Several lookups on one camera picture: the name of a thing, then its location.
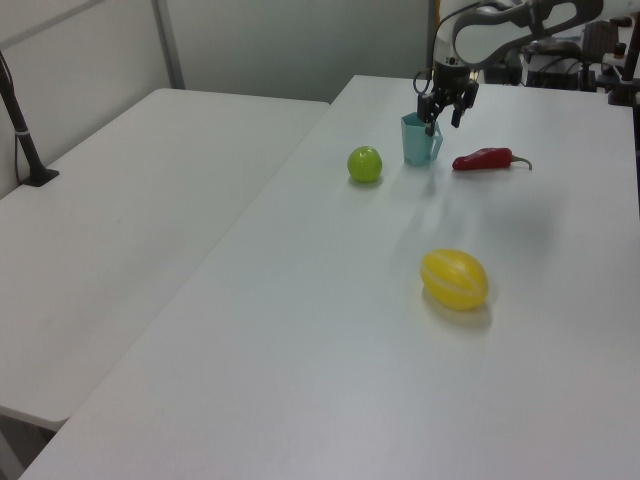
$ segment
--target blue cup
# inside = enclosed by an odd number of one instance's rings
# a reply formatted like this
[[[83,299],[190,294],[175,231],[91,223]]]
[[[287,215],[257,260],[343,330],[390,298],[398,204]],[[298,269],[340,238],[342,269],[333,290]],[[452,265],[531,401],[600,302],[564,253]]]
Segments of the blue cup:
[[[413,167],[427,165],[438,157],[442,145],[442,133],[436,122],[435,133],[430,137],[425,133],[425,125],[417,113],[402,117],[402,148],[404,162]]]

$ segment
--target red chili pepper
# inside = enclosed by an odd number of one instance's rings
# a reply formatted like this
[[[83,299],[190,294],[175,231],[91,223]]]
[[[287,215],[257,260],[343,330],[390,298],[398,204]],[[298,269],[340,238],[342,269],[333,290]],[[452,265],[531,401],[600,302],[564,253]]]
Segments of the red chili pepper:
[[[488,168],[509,168],[513,162],[525,162],[529,170],[533,165],[529,160],[514,157],[508,148],[483,148],[466,157],[458,157],[453,161],[454,170],[482,170]]]

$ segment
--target green apple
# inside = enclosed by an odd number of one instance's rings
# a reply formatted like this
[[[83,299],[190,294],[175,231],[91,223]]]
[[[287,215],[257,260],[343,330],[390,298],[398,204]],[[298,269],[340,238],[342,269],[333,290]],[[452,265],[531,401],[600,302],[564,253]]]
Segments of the green apple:
[[[375,148],[359,147],[349,155],[347,168],[356,182],[374,183],[380,178],[382,159]]]

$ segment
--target pepper stem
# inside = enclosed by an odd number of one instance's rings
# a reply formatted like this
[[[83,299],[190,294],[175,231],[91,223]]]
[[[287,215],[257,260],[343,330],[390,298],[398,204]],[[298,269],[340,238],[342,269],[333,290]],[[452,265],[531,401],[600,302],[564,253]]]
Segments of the pepper stem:
[[[533,165],[531,165],[531,162],[529,160],[525,159],[525,158],[513,157],[511,159],[511,163],[513,163],[513,162],[524,162],[527,165],[529,165],[529,170],[533,170]]]

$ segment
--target yellow fruit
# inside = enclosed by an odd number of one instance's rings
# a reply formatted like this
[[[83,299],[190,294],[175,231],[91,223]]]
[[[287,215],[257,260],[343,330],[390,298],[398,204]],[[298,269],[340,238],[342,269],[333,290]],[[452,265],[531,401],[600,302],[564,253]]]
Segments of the yellow fruit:
[[[436,300],[453,310],[481,305],[489,294],[482,264],[460,250],[438,249],[422,259],[420,276]]]

